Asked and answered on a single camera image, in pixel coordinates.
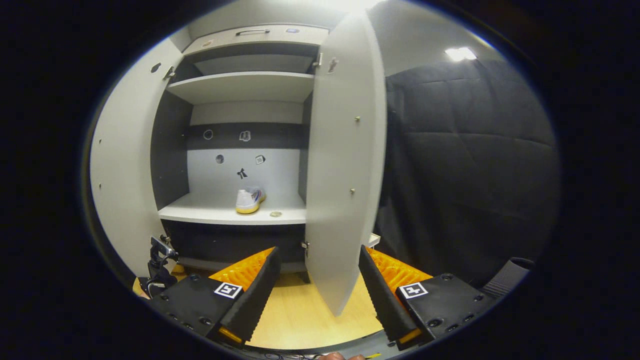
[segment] drawer handle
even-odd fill
[[[269,30],[269,29],[243,30],[243,31],[237,32],[236,36],[239,36],[241,33],[249,33],[251,31],[264,31],[265,33],[270,33],[271,32],[271,30]]]

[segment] open cabinet door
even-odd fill
[[[89,172],[100,223],[138,276],[148,276],[151,236],[164,234],[151,184],[151,132],[160,98],[182,53],[168,38],[144,54],[107,98],[93,133]]]
[[[387,100],[378,41],[364,12],[320,46],[311,112],[305,262],[335,316],[358,279],[382,183]]]

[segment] cabinet leg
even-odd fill
[[[302,281],[303,281],[305,284],[310,284],[310,283],[311,283],[311,280],[309,279],[309,273],[308,273],[308,272],[306,272],[306,271],[304,271],[304,272],[299,272],[299,273],[298,273],[298,276],[300,277],[300,279],[302,279]]]

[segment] white sneaker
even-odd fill
[[[250,187],[238,190],[236,199],[236,211],[240,214],[250,214],[260,208],[260,203],[267,195],[259,187]]]

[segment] cabinet shelf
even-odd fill
[[[314,76],[279,71],[244,71],[201,76],[167,86],[193,105],[226,101],[302,103],[314,88]]]
[[[220,225],[285,225],[304,224],[307,210],[297,193],[267,193],[267,199],[253,214],[236,213],[236,195],[217,197],[188,193],[158,211],[164,220]],[[271,212],[279,211],[279,217]]]

